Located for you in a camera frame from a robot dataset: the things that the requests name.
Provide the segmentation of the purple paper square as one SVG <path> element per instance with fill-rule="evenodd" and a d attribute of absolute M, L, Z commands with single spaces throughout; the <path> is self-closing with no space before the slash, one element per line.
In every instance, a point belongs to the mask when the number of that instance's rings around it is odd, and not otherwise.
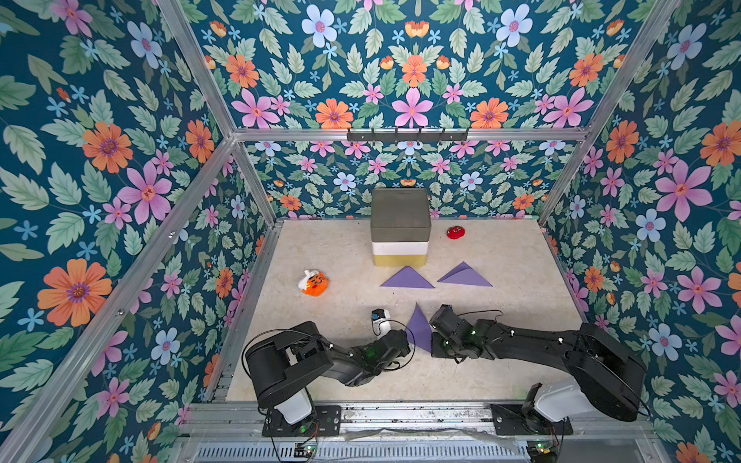
<path fill-rule="evenodd" d="M 492 283 L 486 280 L 482 274 L 472 268 L 467 262 L 461 262 L 437 281 L 438 283 L 452 285 L 492 287 Z"/>
<path fill-rule="evenodd" d="M 415 305 L 414 312 L 406 324 L 407 338 L 418 349 L 432 353 L 432 329 L 430 323 L 418 304 Z"/>
<path fill-rule="evenodd" d="M 434 285 L 411 266 L 401 268 L 381 286 L 398 289 L 434 289 Z"/>

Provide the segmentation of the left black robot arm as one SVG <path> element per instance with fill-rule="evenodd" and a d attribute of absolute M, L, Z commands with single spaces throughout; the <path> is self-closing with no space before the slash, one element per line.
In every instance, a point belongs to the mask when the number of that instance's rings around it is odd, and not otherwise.
<path fill-rule="evenodd" d="M 405 368 L 415 354 L 416 346 L 403 324 L 371 343 L 343 347 L 307 321 L 254 337 L 243 347 L 240 362 L 252 382 L 259 409 L 296 428 L 316 416 L 309 386 L 318 378 L 357 388 Z"/>

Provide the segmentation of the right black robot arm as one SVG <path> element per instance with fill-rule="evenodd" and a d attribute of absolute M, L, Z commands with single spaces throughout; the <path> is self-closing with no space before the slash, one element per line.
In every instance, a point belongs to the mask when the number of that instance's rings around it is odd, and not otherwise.
<path fill-rule="evenodd" d="M 430 320 L 431 356 L 453 359 L 517 360 L 569 373 L 587 401 L 622 422 L 637 420 L 646 364 L 630 348 L 594 325 L 577 330 L 540 331 L 495 319 L 474 323 L 443 305 Z"/>

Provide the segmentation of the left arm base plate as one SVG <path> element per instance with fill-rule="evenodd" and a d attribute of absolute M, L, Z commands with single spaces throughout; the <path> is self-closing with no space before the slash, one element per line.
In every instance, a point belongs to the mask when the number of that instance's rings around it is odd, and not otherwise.
<path fill-rule="evenodd" d="M 277 409 L 270 409 L 264 419 L 262 437 L 332 437 L 340 434 L 342 407 L 315 406 L 313 411 L 295 424 L 289 424 Z"/>

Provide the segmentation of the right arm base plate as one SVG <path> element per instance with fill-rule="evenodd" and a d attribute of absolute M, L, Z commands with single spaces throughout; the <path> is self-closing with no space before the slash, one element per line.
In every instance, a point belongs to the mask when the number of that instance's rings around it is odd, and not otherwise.
<path fill-rule="evenodd" d="M 548 418 L 536 412 L 536 394 L 541 388 L 541 383 L 533 385 L 523 402 L 491 403 L 489 405 L 493 425 L 498 436 L 573 434 L 569 418 L 551 422 Z"/>

